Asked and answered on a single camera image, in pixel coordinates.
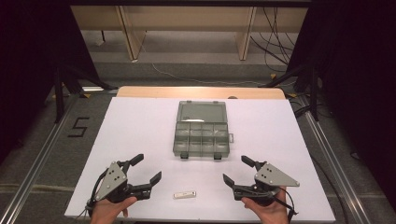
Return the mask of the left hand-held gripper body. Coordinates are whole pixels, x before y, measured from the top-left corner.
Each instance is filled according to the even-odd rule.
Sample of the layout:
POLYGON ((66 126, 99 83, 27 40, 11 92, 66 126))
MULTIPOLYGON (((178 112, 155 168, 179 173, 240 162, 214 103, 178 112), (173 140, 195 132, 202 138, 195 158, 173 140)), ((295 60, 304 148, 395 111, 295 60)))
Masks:
POLYGON ((125 161, 113 161, 100 175, 92 191, 94 203, 107 199, 112 203, 120 203, 129 197, 137 200, 150 198, 152 186, 150 184, 133 186, 128 183, 127 173, 122 171, 125 161))

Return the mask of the light wooden table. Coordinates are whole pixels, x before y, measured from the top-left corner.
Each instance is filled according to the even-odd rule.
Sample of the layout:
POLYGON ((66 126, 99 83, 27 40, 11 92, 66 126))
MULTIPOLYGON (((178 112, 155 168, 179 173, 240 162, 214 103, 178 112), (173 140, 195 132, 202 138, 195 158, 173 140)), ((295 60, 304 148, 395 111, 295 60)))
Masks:
POLYGON ((285 93, 281 89, 236 87, 124 86, 118 90, 117 96, 189 99, 285 99, 285 93))

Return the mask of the black metal stand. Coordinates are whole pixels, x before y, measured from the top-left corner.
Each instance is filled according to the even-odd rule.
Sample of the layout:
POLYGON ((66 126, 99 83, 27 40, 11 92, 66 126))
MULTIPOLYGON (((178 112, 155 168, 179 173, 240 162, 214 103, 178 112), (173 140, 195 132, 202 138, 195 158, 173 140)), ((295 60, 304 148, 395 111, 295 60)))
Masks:
POLYGON ((106 84, 96 74, 85 72, 83 69, 77 68, 74 65, 58 63, 54 73, 56 123, 61 120, 65 112, 63 86, 66 86, 70 93, 81 94, 83 89, 78 82, 80 79, 86 79, 92 84, 95 84, 96 86, 107 91, 118 89, 118 87, 106 84))
POLYGON ((304 91, 306 88, 309 88, 308 109, 314 120, 318 121, 318 74, 313 64, 298 65, 281 77, 267 84, 259 85, 259 88, 274 88, 278 84, 294 76, 297 76, 296 83, 294 84, 294 89, 296 91, 304 91))

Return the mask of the person's left hand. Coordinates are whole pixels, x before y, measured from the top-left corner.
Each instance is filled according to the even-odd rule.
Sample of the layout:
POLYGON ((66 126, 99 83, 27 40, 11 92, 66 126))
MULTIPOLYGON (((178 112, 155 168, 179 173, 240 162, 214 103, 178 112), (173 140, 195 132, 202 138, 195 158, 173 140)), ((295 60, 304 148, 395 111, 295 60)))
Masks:
POLYGON ((90 224, 113 224, 119 214, 128 217, 128 208, 137 202, 136 197, 130 197, 120 203, 112 203, 107 199, 95 204, 90 224))

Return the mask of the small white stick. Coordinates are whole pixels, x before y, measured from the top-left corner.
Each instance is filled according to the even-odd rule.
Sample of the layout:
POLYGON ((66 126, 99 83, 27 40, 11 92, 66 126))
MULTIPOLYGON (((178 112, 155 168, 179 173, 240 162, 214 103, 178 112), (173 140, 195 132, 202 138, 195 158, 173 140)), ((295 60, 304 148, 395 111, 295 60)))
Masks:
POLYGON ((197 193, 194 190, 191 191, 182 191, 182 192, 176 192, 173 194, 173 198, 175 200, 178 199, 189 199, 189 198, 194 198, 196 197, 197 193))

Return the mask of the metal floor rail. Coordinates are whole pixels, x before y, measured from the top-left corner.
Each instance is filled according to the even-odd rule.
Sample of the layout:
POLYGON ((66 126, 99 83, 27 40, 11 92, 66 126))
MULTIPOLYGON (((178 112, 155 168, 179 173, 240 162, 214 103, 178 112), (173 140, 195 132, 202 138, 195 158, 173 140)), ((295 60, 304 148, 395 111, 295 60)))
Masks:
POLYGON ((64 112, 56 120, 44 106, 21 143, 0 165, 0 224, 13 224, 18 217, 78 97, 67 97, 64 112))
POLYGON ((305 116, 311 127, 311 130, 313 131, 318 141, 324 158, 326 159, 327 163, 330 166, 330 169, 332 170, 334 179, 338 185, 338 188, 342 192, 342 195, 344 196, 346 204, 354 220, 357 224, 371 224, 371 221, 362 206, 358 194, 353 189, 349 179, 347 178, 347 175, 344 172, 335 153, 333 152, 332 146, 330 145, 327 136, 323 132, 319 122, 315 120, 311 112, 308 112, 305 116))

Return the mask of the white table sheet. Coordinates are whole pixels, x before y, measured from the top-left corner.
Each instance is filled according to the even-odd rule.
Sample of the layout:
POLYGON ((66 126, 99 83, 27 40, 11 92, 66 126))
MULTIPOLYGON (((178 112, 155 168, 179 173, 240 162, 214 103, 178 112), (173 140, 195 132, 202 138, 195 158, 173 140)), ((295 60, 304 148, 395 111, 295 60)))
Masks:
POLYGON ((256 223, 257 216, 234 199, 222 177, 226 174, 238 185, 253 184, 254 169, 241 161, 246 155, 254 161, 268 161, 300 183, 288 190, 297 211, 293 222, 334 222, 288 101, 227 101, 233 142, 230 155, 220 161, 209 158, 183 161, 174 155, 178 104, 177 99, 113 98, 66 215, 76 217, 83 211, 99 174, 112 161, 143 154, 144 159, 129 170, 129 182, 140 185, 159 172, 163 176, 149 199, 131 207, 131 220, 256 223), (196 191, 196 197, 173 198, 176 192, 191 190, 196 191))

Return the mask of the clear plastic compartment box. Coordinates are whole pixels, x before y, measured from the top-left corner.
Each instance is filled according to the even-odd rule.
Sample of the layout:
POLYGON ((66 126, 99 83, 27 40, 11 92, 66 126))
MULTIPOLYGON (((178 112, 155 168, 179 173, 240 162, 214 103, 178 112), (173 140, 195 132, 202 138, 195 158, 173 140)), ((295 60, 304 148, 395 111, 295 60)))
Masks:
POLYGON ((230 154, 230 143, 224 102, 179 102, 173 144, 175 156, 222 160, 230 154))

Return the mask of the person's right hand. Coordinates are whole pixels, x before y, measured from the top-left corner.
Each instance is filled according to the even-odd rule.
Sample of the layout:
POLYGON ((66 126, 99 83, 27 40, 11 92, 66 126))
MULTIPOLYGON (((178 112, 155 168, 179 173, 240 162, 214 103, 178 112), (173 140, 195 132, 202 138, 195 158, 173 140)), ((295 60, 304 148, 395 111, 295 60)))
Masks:
POLYGON ((289 224, 287 208, 278 202, 261 206, 249 198, 244 197, 242 203, 250 209, 262 224, 289 224))

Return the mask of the beige wooden desk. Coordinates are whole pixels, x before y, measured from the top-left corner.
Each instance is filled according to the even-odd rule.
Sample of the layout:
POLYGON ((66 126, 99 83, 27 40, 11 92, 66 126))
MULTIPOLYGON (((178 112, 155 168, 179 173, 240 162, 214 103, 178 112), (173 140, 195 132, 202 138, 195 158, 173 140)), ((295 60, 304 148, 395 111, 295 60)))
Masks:
POLYGON ((132 61, 147 31, 233 32, 239 59, 248 56, 253 33, 298 33, 305 7, 72 6, 81 30, 122 31, 132 61))

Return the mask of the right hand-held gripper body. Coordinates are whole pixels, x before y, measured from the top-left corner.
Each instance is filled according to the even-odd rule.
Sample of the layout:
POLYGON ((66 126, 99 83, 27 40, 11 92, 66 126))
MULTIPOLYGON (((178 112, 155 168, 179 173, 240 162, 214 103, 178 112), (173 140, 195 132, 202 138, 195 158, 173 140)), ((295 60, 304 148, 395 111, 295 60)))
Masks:
POLYGON ((257 173, 254 175, 255 183, 251 186, 234 184, 233 196, 236 201, 241 201, 246 197, 261 206, 267 206, 276 200, 276 195, 282 187, 300 186, 297 180, 267 161, 260 170, 256 171, 257 173))

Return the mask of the dark curtain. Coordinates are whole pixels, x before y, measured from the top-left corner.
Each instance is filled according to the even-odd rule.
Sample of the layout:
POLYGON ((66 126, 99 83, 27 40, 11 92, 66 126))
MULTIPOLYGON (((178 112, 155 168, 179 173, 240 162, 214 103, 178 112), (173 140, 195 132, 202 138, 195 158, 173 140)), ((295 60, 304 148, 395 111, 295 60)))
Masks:
POLYGON ((311 0, 289 68, 307 59, 396 211, 396 0, 311 0))
POLYGON ((99 78, 65 0, 0 0, 0 163, 31 126, 56 76, 99 78))

